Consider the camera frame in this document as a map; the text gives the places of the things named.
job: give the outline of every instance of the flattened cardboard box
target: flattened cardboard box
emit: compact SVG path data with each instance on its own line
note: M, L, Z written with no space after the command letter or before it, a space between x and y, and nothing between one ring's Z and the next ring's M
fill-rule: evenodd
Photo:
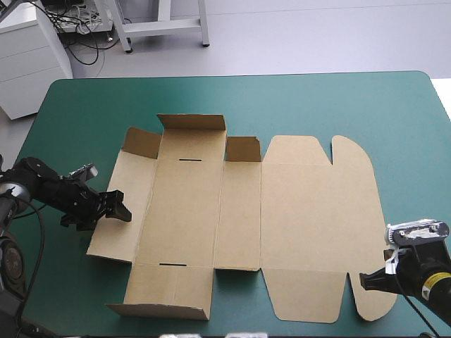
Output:
M104 219L88 254L132 263L121 315L208 320L214 269L263 270L277 317L332 323L347 273L357 311L396 296L366 292L383 264L384 219L369 157L346 137L333 164L310 136L227 137L222 115L159 115L163 135L130 128L109 189L131 223Z

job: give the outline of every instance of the yellow label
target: yellow label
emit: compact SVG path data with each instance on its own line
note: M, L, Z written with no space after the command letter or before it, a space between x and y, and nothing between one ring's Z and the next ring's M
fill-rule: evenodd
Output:
M429 300L429 294L431 293L432 288L437 282L444 280L445 278L451 278L451 273L434 273L430 276L423 285L423 289L421 290L421 295L425 300Z

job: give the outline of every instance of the white drawer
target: white drawer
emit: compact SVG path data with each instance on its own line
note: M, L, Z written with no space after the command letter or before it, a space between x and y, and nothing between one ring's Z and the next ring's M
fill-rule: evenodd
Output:
M51 48L44 47L0 58L0 82L59 66Z
M39 25L0 34L0 58L49 45Z
M52 82L66 78L60 67L0 82L0 106L10 119L37 113Z

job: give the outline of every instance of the floor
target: floor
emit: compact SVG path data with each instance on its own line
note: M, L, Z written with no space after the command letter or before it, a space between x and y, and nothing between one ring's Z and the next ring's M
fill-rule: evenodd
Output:
M161 77L421 70L451 113L451 0L206 0L211 46L198 34L133 40L74 77ZM197 13L197 0L173 0L173 17ZM123 0L124 16L150 20L149 0ZM78 47L85 61L95 51ZM0 111L0 154L9 168L34 117Z

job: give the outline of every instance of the white desk frame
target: white desk frame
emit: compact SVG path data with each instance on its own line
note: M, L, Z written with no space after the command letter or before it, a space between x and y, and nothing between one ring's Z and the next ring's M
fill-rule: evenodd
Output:
M171 20L171 0L158 0L158 21L148 23L126 23L118 0L107 0L111 18L118 32L124 51L132 51L132 37L150 37L156 35L171 35L188 32L201 32L202 45L210 45L209 32L206 23L205 0L198 0L199 19Z

